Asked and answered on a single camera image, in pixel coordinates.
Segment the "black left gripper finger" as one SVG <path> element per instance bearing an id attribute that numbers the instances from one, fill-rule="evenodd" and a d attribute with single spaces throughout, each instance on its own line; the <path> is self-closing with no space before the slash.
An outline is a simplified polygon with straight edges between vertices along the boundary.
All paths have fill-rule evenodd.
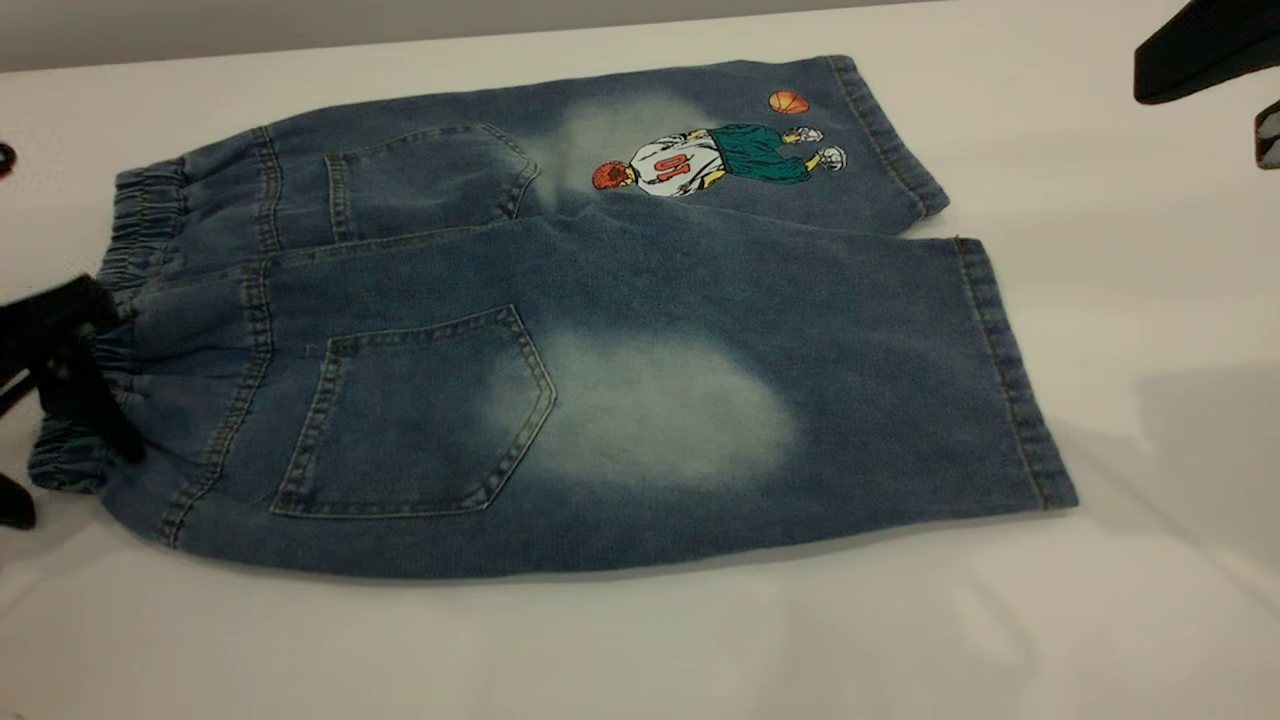
<path id="1" fill-rule="evenodd" d="M 4 473 L 0 475 L 0 523 L 15 530 L 32 530 L 37 524 L 32 495 Z"/>
<path id="2" fill-rule="evenodd" d="M 45 413 L 105 439 L 125 460 L 145 457 L 141 434 L 125 418 L 90 350 L 90 336 L 120 323 L 110 293 L 78 275 L 1 309 L 1 414 L 37 393 Z"/>

